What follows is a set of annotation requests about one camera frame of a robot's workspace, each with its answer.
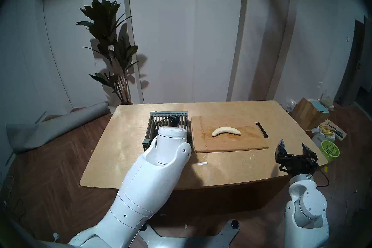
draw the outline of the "cardboard box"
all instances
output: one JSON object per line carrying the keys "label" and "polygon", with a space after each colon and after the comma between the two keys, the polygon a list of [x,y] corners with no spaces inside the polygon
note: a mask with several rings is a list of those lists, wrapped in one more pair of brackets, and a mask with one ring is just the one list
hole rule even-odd
{"label": "cardboard box", "polygon": [[294,107],[292,118],[302,129],[311,130],[328,119],[330,113],[318,100],[302,98]]}

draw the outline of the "rolled mat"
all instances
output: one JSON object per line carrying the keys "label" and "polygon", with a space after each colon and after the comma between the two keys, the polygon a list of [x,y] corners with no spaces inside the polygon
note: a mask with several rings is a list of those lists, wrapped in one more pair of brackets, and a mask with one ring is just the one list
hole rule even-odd
{"label": "rolled mat", "polygon": [[6,134],[13,152],[31,150],[52,141],[81,125],[110,113],[107,102],[102,102],[45,122],[29,125],[6,125]]}

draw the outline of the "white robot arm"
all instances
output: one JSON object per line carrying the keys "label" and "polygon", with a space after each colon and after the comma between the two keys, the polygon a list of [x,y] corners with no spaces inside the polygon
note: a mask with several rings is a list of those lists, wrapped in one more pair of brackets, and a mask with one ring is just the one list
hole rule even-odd
{"label": "white robot arm", "polygon": [[129,247],[142,225],[168,200],[191,156],[187,131],[161,127],[149,149],[126,174],[116,199],[94,227],[77,234],[69,244],[111,248]]}
{"label": "white robot arm", "polygon": [[318,158],[306,145],[302,144],[302,148],[302,155],[287,154],[282,139],[275,152],[275,160],[281,164],[279,169],[292,176],[289,181],[292,200],[285,208],[286,248],[321,247],[329,235],[327,201],[312,176],[318,168]]}

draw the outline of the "wooden cutting board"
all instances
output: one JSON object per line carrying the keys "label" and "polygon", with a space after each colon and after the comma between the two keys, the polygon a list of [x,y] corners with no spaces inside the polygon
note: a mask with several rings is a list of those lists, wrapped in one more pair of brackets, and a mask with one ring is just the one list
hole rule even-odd
{"label": "wooden cutting board", "polygon": [[[212,137],[212,132],[219,127],[238,129],[241,135],[223,133]],[[191,118],[191,132],[197,153],[269,148],[260,128],[246,116],[195,116]]]}

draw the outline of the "green basket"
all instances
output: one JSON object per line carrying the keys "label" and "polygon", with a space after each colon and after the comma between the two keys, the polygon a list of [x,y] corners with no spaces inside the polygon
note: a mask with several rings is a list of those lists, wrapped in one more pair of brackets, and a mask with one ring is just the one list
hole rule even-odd
{"label": "green basket", "polygon": [[331,141],[327,140],[322,141],[320,151],[322,151],[323,155],[327,158],[328,163],[332,162],[334,158],[340,155],[340,150],[337,148],[337,146]]}

